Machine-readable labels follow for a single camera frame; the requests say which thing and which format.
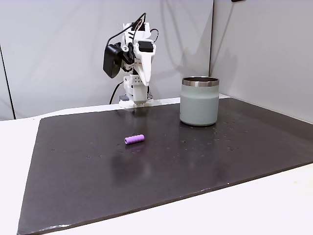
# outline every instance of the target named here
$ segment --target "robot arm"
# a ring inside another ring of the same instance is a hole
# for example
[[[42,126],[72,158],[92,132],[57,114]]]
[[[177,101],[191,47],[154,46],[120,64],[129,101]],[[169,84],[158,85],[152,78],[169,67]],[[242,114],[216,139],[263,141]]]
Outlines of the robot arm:
[[[123,33],[121,43],[109,45],[108,42],[103,63],[103,70],[111,78],[119,73],[120,68],[129,73],[123,82],[126,96],[134,107],[148,100],[151,63],[157,48],[155,42],[149,39],[150,26],[141,19],[142,16],[135,23],[123,25],[124,30],[119,33]]]

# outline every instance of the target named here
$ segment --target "gray tumbler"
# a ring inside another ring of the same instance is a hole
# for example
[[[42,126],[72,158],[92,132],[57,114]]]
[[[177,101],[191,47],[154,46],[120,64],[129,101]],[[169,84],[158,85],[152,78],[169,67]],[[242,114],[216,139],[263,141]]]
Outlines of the gray tumbler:
[[[180,94],[180,120],[188,125],[208,126],[217,120],[219,83],[213,77],[186,77]]]

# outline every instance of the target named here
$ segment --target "dark gray mat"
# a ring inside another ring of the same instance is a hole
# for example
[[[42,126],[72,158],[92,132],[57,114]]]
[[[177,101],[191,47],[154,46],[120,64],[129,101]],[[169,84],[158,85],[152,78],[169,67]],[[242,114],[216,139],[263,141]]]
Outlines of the dark gray mat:
[[[125,146],[134,133],[146,141]],[[105,220],[312,161],[313,125],[232,98],[220,100],[210,127],[181,123],[179,104],[48,117],[18,234]]]

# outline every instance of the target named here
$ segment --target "purple foam block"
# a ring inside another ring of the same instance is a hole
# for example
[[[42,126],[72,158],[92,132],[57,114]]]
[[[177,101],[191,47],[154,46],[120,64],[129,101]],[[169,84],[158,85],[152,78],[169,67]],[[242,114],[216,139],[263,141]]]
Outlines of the purple foam block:
[[[130,136],[130,137],[125,138],[125,144],[137,143],[137,142],[141,142],[144,140],[145,140],[144,135]]]

